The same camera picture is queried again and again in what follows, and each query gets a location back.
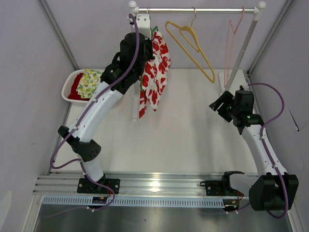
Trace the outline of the red poppy floral skirt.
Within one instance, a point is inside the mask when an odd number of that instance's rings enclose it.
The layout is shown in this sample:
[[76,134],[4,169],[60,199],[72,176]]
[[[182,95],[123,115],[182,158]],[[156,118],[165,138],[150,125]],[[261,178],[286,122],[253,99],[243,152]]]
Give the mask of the red poppy floral skirt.
[[154,32],[152,47],[154,59],[146,62],[140,78],[139,118],[145,115],[148,107],[157,110],[172,65],[169,48],[161,32]]

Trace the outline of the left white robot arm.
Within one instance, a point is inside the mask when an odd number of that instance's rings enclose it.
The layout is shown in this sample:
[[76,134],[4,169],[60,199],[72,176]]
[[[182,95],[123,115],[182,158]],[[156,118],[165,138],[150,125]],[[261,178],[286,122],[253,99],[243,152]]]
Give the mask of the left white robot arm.
[[139,80],[152,57],[150,39],[141,33],[127,34],[84,110],[68,127],[58,129],[59,135],[76,153],[93,193],[100,193],[105,187],[105,174],[98,160],[101,146],[93,140],[93,135],[112,106]]

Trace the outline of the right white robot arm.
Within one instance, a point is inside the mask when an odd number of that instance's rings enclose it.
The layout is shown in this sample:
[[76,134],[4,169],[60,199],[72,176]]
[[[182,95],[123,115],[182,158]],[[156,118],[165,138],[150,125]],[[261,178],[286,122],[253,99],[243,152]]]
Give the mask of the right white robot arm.
[[253,112],[254,95],[251,91],[225,91],[209,107],[225,121],[232,122],[246,142],[253,156],[258,178],[253,180],[241,171],[227,171],[220,188],[226,195],[238,191],[248,196],[255,211],[287,213],[291,209],[299,185],[298,178],[289,174],[276,156],[259,114]]

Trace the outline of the green hanger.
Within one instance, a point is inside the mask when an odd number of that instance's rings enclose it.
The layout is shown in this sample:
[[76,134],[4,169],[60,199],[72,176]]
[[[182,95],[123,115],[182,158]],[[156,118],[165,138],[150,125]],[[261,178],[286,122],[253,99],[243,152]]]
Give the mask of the green hanger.
[[154,26],[153,28],[151,28],[151,35],[153,36],[155,32],[158,32],[158,26]]

